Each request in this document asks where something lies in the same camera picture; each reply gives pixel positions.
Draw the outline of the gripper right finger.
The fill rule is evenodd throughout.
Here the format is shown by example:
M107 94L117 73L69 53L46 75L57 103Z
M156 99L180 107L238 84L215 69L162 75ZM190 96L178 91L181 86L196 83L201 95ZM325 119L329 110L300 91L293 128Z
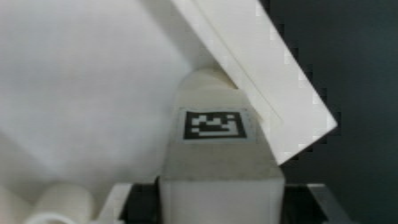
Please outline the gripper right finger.
M281 224L350 224L350 217L322 183L284 187Z

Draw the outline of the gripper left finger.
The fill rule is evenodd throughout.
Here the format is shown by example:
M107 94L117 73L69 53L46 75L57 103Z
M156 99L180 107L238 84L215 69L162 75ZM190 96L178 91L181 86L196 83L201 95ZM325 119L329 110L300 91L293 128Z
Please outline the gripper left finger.
M96 224L162 224L158 179L114 185Z

